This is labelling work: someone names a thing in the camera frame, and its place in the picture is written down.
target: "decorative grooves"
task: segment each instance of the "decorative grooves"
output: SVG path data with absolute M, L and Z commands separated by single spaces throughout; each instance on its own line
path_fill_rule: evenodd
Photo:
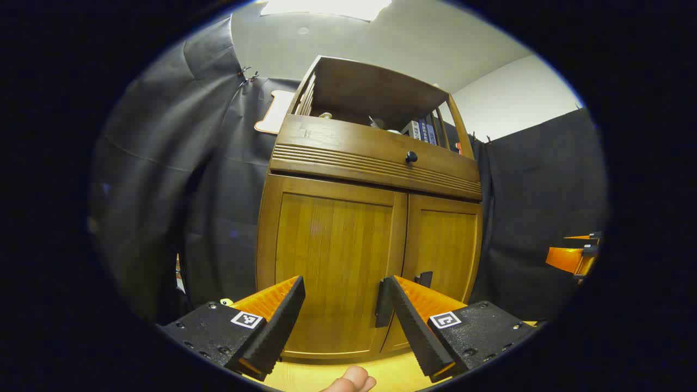
M 354 153 L 278 143 L 273 149 L 271 159 L 335 166 L 367 174 L 397 177 L 464 192 L 477 193 L 478 195 L 482 194 L 482 185 L 478 182 L 460 179 L 421 167 L 407 166 L 403 163 L 394 163 L 389 160 L 370 158 Z

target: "cabinet door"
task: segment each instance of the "cabinet door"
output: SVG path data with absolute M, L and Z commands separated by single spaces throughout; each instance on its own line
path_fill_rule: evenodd
M 283 356 L 348 358 L 380 352 L 375 328 L 380 279 L 400 274 L 404 193 L 269 174 L 256 266 L 263 289 L 295 275 L 305 302 Z
M 467 303 L 482 247 L 482 207 L 479 204 L 409 195 L 406 251 L 402 277 L 433 271 L 431 288 Z M 383 351 L 408 347 L 396 316 Z

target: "wooden drawer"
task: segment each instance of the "wooden drawer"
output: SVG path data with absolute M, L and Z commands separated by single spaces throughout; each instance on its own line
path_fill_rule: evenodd
M 416 162 L 406 162 L 408 151 L 417 154 Z M 482 199 L 473 159 L 407 136 L 312 116 L 286 115 L 270 169 Z

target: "wooden floor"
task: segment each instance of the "wooden floor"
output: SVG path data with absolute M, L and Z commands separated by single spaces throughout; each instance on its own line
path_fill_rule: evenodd
M 350 365 L 361 366 L 368 371 L 368 375 L 375 377 L 378 384 L 371 389 L 371 392 L 411 392 L 437 384 L 431 383 L 431 380 L 423 375 L 412 351 L 371 361 L 355 363 L 346 361 L 332 365 L 286 360 L 277 362 L 273 372 L 266 376 L 262 384 L 286 392 L 319 392 L 341 377 Z

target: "ceiling light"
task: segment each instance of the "ceiling light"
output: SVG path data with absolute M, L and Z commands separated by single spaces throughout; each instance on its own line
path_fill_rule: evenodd
M 269 0 L 261 14 L 325 13 L 370 22 L 391 3 L 392 0 Z

